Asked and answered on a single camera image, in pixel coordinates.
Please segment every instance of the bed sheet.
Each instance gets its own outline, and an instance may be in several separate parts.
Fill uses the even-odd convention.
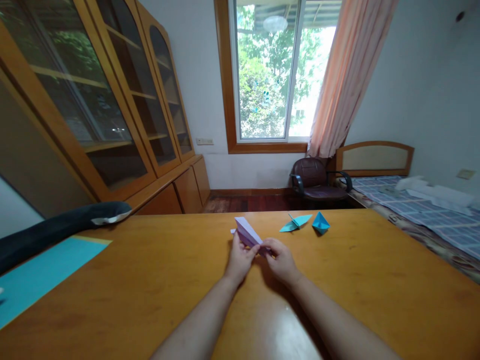
[[[480,284],[480,212],[466,216],[432,205],[428,200],[401,191],[399,198],[381,193],[401,176],[352,178],[350,196],[402,229],[412,238]],[[338,186],[345,188],[343,178]]]

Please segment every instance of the purple paper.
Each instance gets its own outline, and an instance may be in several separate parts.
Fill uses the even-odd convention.
[[[246,218],[236,217],[235,221],[236,221],[238,237],[240,238],[240,241],[242,243],[244,243],[249,248],[253,248],[257,244],[258,245],[263,244],[262,239],[260,238],[260,236],[258,236],[258,234],[255,232],[255,230],[249,224]],[[267,251],[268,250],[266,250],[265,248],[261,248],[258,253],[264,257],[265,252]]]

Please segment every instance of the curtain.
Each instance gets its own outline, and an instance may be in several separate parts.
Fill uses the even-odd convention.
[[[398,0],[343,0],[307,154],[331,158],[367,90]]]

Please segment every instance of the white object on bed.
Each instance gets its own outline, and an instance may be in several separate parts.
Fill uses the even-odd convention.
[[[454,212],[472,216],[468,206],[473,202],[474,197],[467,193],[453,190],[445,186],[418,186],[415,189],[408,188],[406,192],[416,198],[430,200],[439,208],[452,210]]]
[[[422,180],[423,178],[424,177],[421,175],[406,177],[396,183],[395,190],[402,191],[407,189],[416,189],[416,188],[428,185],[429,182]]]
[[[450,202],[450,201],[447,201],[447,200],[442,200],[442,199],[439,199],[437,197],[434,197],[431,200],[431,203],[435,206],[438,206],[439,208],[452,210],[456,213],[460,213],[460,214],[463,214],[463,215],[467,215],[467,216],[472,216],[473,215],[468,207],[460,206],[460,205],[457,205],[453,202]]]
[[[415,187],[415,191],[431,196],[433,198],[437,198],[440,200],[445,200],[450,203],[456,204],[460,207],[468,207],[473,201],[474,197],[470,194],[465,192],[453,190],[446,186],[419,186]]]

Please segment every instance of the window frame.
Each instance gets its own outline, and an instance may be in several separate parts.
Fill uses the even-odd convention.
[[[290,122],[290,116],[287,116],[285,121],[285,137],[275,139],[240,139],[240,123],[237,123],[237,107],[235,99],[238,86],[238,79],[234,80],[234,67],[233,61],[236,61],[237,47],[232,48],[232,38],[236,32],[231,34],[230,21],[232,16],[235,19],[235,12],[230,6],[230,0],[214,0],[215,7],[215,19],[216,19],[216,33],[218,40],[218,55],[220,60],[220,77],[221,87],[223,95],[223,109],[225,114],[225,128],[226,128],[226,140],[228,144],[229,154],[259,154],[259,153],[306,153],[308,137],[295,137],[290,138],[288,136],[288,129]],[[298,53],[300,49],[300,41],[297,41],[298,35],[302,33],[303,14],[305,11],[306,0],[300,1],[299,12],[297,14],[297,25],[295,32],[293,59],[292,59],[292,71],[298,63],[298,59],[295,57],[295,53]],[[290,78],[290,94],[295,88],[295,77]],[[287,111],[292,108],[293,96],[289,96],[287,99]]]

